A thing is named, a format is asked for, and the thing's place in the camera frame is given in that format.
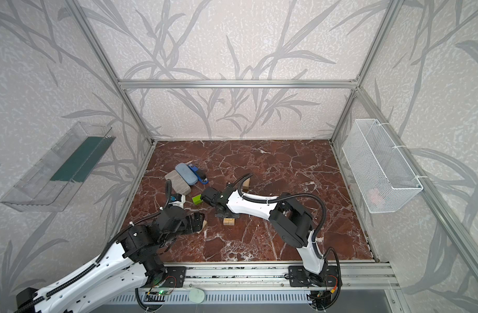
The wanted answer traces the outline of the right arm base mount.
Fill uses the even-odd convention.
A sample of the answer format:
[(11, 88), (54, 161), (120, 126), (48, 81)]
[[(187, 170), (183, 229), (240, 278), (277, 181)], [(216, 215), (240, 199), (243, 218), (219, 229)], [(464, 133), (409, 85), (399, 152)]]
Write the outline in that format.
[(289, 266), (284, 278), (290, 287), (323, 287), (341, 286), (340, 273), (337, 266), (325, 266), (319, 274), (305, 270), (303, 266)]

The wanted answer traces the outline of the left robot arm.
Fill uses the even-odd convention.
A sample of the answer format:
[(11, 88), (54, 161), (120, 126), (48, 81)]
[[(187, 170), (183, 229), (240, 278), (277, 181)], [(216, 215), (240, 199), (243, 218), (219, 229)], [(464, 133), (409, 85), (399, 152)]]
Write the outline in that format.
[(178, 236), (203, 229), (205, 215), (179, 206), (145, 216), (116, 234), (102, 252), (73, 273), (17, 297), (18, 312), (90, 312), (130, 289), (157, 286), (169, 274), (158, 254)]

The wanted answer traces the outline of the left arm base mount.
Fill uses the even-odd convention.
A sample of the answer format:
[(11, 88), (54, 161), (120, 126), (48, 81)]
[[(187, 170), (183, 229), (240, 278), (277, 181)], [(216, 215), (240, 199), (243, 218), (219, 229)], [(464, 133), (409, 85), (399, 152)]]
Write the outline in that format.
[(182, 288), (186, 277), (187, 267), (167, 267), (161, 277), (149, 279), (144, 285), (145, 288)]

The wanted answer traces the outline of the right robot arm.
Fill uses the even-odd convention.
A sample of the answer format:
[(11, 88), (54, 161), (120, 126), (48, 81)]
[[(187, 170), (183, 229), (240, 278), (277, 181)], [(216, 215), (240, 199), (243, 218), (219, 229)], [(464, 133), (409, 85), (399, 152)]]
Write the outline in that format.
[[(321, 206), (322, 216), (315, 228), (313, 215), (298, 201), (299, 198), (310, 198)], [(201, 193), (201, 199), (216, 209), (217, 216), (236, 219), (244, 214), (269, 221), (279, 237), (296, 248), (306, 271), (317, 275), (322, 272), (325, 257), (318, 248), (316, 238), (326, 222), (327, 208), (318, 196), (288, 193), (277, 197), (258, 196), (229, 186), (223, 191), (207, 188)]]

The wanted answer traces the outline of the green block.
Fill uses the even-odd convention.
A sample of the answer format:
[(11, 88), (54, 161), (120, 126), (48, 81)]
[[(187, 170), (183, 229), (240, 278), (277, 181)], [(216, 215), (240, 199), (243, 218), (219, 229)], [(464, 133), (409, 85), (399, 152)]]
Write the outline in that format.
[(192, 198), (192, 202), (194, 205), (198, 206), (199, 204), (203, 203), (203, 200), (201, 198), (201, 195), (194, 196)]

